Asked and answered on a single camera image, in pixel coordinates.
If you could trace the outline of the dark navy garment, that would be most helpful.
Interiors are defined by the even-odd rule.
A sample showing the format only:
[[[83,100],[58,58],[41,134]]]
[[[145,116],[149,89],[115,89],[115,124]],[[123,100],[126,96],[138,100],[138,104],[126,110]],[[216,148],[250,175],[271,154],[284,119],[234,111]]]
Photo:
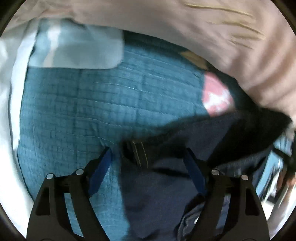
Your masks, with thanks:
[[[269,109],[177,121],[167,133],[124,141],[121,193],[132,240],[184,240],[203,208],[205,177],[192,178],[185,158],[205,171],[249,176],[257,186],[275,140],[291,120]]]

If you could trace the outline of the teal quilted bed mat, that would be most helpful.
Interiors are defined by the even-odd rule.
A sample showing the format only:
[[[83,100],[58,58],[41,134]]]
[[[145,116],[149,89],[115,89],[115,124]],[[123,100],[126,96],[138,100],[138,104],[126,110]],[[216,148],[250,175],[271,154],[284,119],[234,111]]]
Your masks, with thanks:
[[[32,198],[45,176],[66,176],[114,154],[93,209],[111,240],[131,240],[119,186],[119,144],[156,135],[175,121],[206,118],[204,72],[164,40],[124,33],[124,58],[113,69],[29,67],[20,116],[18,163]]]

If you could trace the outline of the striped light blue pillow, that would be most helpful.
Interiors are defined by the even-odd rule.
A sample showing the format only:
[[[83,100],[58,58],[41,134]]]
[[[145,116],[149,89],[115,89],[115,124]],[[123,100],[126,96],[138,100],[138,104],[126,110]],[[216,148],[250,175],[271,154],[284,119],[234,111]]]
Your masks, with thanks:
[[[112,69],[123,60],[122,30],[83,25],[71,19],[42,19],[29,66]]]

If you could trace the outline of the pink duvet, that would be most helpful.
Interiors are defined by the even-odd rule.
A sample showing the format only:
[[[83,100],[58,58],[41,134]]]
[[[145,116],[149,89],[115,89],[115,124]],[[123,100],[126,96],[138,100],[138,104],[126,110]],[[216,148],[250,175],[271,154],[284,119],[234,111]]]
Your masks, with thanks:
[[[295,119],[295,34],[271,1],[26,1],[8,28],[71,18],[183,46],[234,77],[260,106]]]

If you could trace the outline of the white pillow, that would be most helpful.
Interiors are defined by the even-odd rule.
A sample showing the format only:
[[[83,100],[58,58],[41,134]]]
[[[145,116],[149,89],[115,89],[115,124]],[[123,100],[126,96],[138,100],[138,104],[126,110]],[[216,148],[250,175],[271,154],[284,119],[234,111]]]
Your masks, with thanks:
[[[17,149],[25,78],[38,25],[33,20],[1,36],[1,205],[22,235],[27,233],[34,202],[23,180]]]

